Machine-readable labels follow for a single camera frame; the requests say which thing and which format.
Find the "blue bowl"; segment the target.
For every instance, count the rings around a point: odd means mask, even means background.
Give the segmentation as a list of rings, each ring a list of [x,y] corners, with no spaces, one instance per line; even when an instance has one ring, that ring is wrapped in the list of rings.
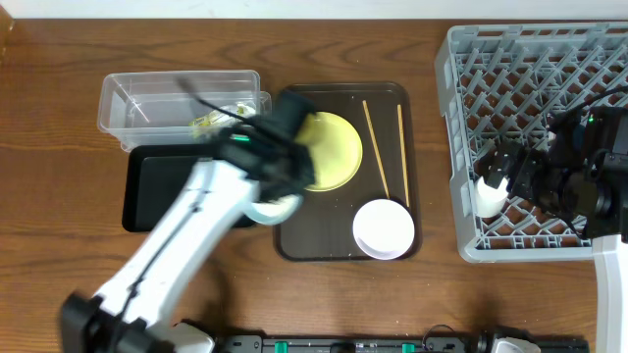
[[[244,214],[257,224],[275,226],[290,218],[302,201],[301,195],[287,195],[273,201],[252,203]]]

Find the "small white cup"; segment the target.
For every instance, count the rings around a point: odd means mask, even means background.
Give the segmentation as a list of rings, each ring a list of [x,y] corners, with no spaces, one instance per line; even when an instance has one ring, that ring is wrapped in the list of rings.
[[[481,218],[495,217],[501,212],[507,198],[508,181],[503,178],[498,188],[488,186],[481,176],[475,183],[475,214]]]

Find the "green snack wrapper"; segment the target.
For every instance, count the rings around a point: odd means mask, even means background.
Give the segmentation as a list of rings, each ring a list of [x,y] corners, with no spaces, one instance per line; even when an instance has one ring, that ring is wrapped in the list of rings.
[[[222,106],[221,109],[225,110],[229,113],[233,113],[232,111],[233,105]],[[222,127],[222,126],[231,126],[238,122],[237,118],[234,118],[228,114],[221,113],[217,110],[213,110],[210,113],[196,118],[188,125],[197,127],[197,126],[209,126],[209,127]]]

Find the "wooden chopstick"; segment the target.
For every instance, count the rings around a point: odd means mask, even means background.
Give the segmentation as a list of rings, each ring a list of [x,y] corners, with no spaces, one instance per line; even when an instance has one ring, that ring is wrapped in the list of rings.
[[[397,125],[398,125],[398,134],[399,134],[399,149],[400,149],[400,158],[401,158],[401,167],[402,167],[402,176],[403,176],[403,185],[404,185],[404,198],[406,207],[410,208],[410,197],[409,197],[409,182],[408,182],[408,170],[407,170],[407,160],[406,160],[406,150],[405,150],[405,139],[404,139],[404,127],[403,127],[403,117],[402,117],[402,107],[400,104],[396,106],[397,113]]]
[[[380,154],[380,150],[379,150],[379,145],[377,142],[377,137],[374,131],[374,127],[373,127],[373,123],[372,123],[372,119],[371,119],[371,115],[370,115],[370,111],[369,111],[369,107],[368,107],[368,103],[366,100],[362,100],[362,107],[363,107],[363,112],[365,115],[365,119],[367,122],[367,127],[369,129],[369,135],[371,138],[371,143],[373,146],[373,150],[374,150],[374,154],[375,154],[375,158],[376,158],[376,162],[377,162],[377,166],[378,166],[378,170],[379,170],[379,174],[380,174],[380,178],[381,178],[381,182],[382,182],[382,186],[384,188],[385,191],[385,195],[388,199],[390,199],[390,191],[389,191],[389,187],[388,187],[388,183],[387,183],[387,178],[386,178],[386,172],[383,166],[383,162],[382,162],[382,158],[381,158],[381,154]]]

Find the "pink white bowl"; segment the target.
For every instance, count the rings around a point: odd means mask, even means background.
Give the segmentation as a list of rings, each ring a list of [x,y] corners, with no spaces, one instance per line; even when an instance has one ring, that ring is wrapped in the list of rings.
[[[415,224],[410,213],[399,203],[376,199],[356,212],[352,234],[357,246],[369,257],[393,260],[411,248]]]

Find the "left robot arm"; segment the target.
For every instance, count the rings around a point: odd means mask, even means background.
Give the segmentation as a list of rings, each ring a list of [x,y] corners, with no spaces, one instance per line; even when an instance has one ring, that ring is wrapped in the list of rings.
[[[209,333],[173,325],[174,309],[224,235],[253,204],[314,183],[296,137],[316,112],[288,90],[268,116],[238,118],[201,145],[177,199],[125,265],[91,297],[71,294],[60,311],[65,352],[211,352]]]

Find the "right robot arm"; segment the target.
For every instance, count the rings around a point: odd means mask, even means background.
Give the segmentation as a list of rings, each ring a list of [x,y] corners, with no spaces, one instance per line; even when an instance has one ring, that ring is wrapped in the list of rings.
[[[503,186],[591,242],[598,284],[599,352],[627,353],[627,111],[574,108],[552,118],[548,151],[505,140],[483,157],[484,184]]]

